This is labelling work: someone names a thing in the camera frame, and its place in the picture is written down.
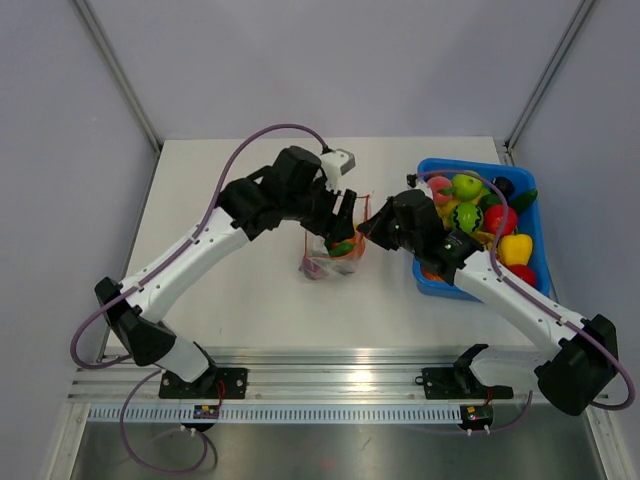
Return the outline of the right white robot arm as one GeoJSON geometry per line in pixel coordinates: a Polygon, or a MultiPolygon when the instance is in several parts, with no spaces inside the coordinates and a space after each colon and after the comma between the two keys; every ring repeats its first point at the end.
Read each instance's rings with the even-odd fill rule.
{"type": "Polygon", "coordinates": [[[479,347],[454,371],[463,395],[476,396],[493,386],[538,389],[557,409],[577,416],[617,374],[617,334],[609,319],[586,319],[556,304],[499,266],[472,236],[445,230],[422,191],[389,197],[357,230],[385,250],[413,254],[426,271],[480,300],[535,345],[534,355],[479,347]]]}

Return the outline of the green toy chili pepper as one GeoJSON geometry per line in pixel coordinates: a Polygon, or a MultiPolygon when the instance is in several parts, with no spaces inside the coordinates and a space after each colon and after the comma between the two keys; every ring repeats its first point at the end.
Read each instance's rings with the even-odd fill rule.
{"type": "Polygon", "coordinates": [[[353,252],[354,246],[350,241],[331,244],[328,247],[328,254],[331,258],[340,258],[353,252]]]}

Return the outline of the orange toy fruit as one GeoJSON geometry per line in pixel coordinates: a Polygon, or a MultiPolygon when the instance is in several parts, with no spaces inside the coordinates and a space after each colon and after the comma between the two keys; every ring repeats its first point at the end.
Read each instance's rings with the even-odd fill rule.
{"type": "Polygon", "coordinates": [[[355,232],[355,235],[350,239],[350,242],[353,244],[354,249],[362,249],[365,247],[365,238],[360,232],[355,232]]]}

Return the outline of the clear zip top bag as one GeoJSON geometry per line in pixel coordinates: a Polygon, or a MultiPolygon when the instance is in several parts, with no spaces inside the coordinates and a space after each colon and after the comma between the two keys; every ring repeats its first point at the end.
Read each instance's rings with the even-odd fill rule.
{"type": "Polygon", "coordinates": [[[365,239],[357,227],[369,219],[371,195],[358,196],[354,204],[354,235],[341,242],[329,242],[305,233],[299,271],[309,280],[335,279],[354,274],[365,252],[365,239]]]}

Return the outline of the purple toy onion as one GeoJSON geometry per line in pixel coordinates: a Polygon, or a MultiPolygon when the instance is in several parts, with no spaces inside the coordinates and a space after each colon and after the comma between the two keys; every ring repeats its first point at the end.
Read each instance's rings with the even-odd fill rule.
{"type": "Polygon", "coordinates": [[[327,276],[327,271],[308,256],[301,259],[299,271],[309,280],[321,280],[327,276]]]}

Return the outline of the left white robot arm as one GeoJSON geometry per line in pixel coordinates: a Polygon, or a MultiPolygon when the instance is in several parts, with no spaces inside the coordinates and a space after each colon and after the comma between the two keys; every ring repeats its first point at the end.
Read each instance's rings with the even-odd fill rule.
{"type": "Polygon", "coordinates": [[[332,243],[352,238],[357,195],[337,184],[355,165],[342,149],[315,155],[285,148],[273,164],[228,183],[204,218],[154,262],[120,282],[101,280],[95,293],[105,320],[134,362],[173,374],[195,398],[214,392],[214,360],[167,326],[165,315],[218,262],[283,221],[332,243]]]}

